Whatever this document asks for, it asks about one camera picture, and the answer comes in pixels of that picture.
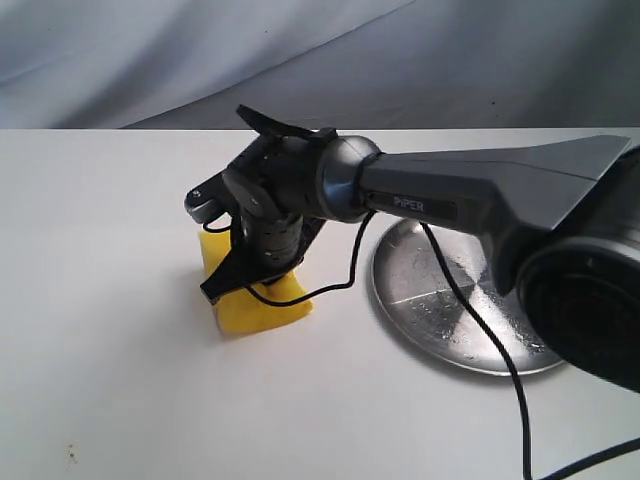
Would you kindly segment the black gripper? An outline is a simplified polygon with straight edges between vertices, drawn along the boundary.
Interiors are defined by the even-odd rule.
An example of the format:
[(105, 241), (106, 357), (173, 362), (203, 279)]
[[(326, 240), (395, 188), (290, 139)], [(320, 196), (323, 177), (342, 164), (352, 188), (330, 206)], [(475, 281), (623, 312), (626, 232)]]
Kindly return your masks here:
[(309, 130), (239, 105), (236, 114), (261, 134), (222, 172), (237, 203), (232, 250), (200, 285), (211, 304), (260, 283), (273, 283), (299, 262), (303, 218), (320, 212), (318, 162), (337, 138), (334, 128)]

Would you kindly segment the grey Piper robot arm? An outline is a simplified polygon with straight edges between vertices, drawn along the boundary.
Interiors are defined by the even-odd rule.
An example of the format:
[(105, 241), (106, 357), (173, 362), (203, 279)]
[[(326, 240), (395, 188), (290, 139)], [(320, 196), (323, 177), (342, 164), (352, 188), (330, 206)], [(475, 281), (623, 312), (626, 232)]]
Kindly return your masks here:
[(326, 221), (384, 212), (476, 237), (500, 295), (582, 371), (639, 388), (639, 149), (596, 135), (530, 147), (385, 153), (247, 106), (255, 139), (184, 206), (231, 217), (211, 301), (294, 269)]

